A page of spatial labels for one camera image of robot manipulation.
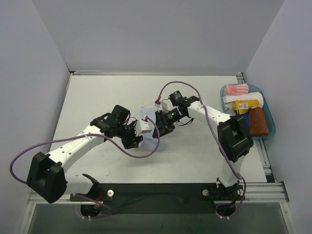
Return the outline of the light blue towel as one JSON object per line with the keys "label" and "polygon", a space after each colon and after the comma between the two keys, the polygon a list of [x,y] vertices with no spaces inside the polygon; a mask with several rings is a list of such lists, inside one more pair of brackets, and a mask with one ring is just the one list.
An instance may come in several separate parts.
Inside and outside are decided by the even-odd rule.
{"label": "light blue towel", "polygon": [[[147,109],[141,109],[140,110],[140,117],[145,118],[145,116],[149,117],[154,123],[156,123],[156,114],[155,112],[158,109],[155,108],[147,108]],[[142,151],[152,151],[157,144],[158,139],[153,138],[153,132],[155,129],[155,126],[151,124],[152,126],[152,131],[150,133],[144,134],[143,135],[143,141],[139,144],[139,148]],[[164,139],[160,139],[159,146],[157,148],[157,151],[164,151],[165,150],[165,141]]]}

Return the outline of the brown towel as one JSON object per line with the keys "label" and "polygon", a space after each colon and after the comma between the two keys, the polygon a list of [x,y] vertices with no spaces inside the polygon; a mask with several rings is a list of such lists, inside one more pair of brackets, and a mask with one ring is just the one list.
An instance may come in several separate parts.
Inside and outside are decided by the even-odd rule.
{"label": "brown towel", "polygon": [[251,108],[249,114],[249,127],[251,136],[268,136],[269,130],[263,110],[260,107]]}

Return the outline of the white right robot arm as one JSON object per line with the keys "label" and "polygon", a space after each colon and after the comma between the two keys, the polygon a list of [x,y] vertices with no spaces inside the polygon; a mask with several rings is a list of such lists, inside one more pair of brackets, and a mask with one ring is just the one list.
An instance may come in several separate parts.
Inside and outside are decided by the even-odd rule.
{"label": "white right robot arm", "polygon": [[222,169],[217,179],[216,194],[226,200],[234,194],[233,186],[242,180],[242,162],[254,145],[249,128],[243,116],[231,116],[201,102],[196,96],[184,97],[180,91],[169,95],[173,109],[162,108],[155,112],[157,130],[153,138],[165,136],[175,129],[175,123],[182,118],[198,120],[210,129],[216,124],[217,132],[212,131],[219,150],[224,157]]}

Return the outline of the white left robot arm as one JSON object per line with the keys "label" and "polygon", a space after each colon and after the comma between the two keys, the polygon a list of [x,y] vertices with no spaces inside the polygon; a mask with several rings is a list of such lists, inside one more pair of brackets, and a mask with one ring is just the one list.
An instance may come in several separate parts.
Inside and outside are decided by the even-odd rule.
{"label": "white left robot arm", "polygon": [[128,122],[130,111],[116,105],[112,112],[93,119],[75,138],[46,154],[37,153],[31,161],[26,184],[48,203],[63,195],[81,194],[92,201],[98,196],[99,182],[88,174],[67,176],[66,173],[81,157],[111,138],[121,139],[124,149],[137,148],[142,134],[151,131],[147,120]]}

